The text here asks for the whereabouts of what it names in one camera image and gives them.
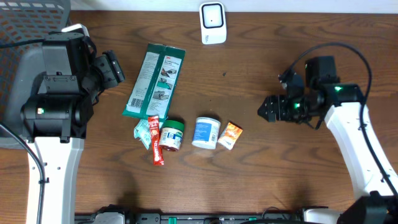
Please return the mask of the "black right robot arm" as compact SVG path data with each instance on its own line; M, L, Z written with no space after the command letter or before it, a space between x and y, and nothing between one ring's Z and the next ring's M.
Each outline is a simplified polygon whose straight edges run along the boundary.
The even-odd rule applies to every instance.
M389 163L355 84L322 84L309 95L268 96L257 113L268 122L306 123L318 116L336 139L355 202L343 212L306 208L302 223L397 223L397 174Z

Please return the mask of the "light green crinkled pouch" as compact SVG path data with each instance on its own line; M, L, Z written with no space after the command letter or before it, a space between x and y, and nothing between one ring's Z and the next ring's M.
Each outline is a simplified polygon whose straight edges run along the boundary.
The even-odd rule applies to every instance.
M148 121L146 119L141 119L136 127L134 128L134 138L139 139L144 147L148 150L151 145L150 131Z

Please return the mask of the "green-lid jar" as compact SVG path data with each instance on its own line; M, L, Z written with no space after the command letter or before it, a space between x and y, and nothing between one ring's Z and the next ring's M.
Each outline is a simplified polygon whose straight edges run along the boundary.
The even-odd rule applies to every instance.
M159 147L166 151L179 151L184 130L185 125L181 122L174 120L165 121L161 129Z

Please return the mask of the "orange snack packet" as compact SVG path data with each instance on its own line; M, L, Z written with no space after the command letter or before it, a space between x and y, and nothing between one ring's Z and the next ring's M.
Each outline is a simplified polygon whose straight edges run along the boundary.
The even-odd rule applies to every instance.
M231 151L242 132L242 128L229 122L218 138L218 143Z

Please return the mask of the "white blue-label tub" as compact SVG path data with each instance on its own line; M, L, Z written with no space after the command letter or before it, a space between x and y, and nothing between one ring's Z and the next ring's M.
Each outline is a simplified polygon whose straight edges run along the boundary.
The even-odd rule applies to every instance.
M198 117L192 145L202 149L216 149L221 123L213 118Z

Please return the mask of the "red stick sachet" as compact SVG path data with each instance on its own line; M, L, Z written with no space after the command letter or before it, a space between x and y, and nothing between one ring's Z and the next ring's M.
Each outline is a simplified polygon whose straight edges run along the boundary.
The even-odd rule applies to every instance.
M159 147L160 140L160 129L159 129L159 117L150 116L148 117L148 125L150 131L150 140L153 151L153 163L155 166L163 166L164 158L161 148Z

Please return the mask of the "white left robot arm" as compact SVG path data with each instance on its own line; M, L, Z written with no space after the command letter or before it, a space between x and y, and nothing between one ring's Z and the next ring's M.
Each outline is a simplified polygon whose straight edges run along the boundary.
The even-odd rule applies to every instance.
M124 81L112 50L92 61L44 55L44 93L21 109L29 158L27 223L74 223L76 178L93 106L106 89Z

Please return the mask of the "green 3M package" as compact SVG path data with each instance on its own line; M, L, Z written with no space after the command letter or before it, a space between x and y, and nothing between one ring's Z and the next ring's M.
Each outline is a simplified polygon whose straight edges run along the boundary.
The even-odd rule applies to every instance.
M161 44L149 44L137 80L123 111L124 116L147 119L168 116L186 51Z

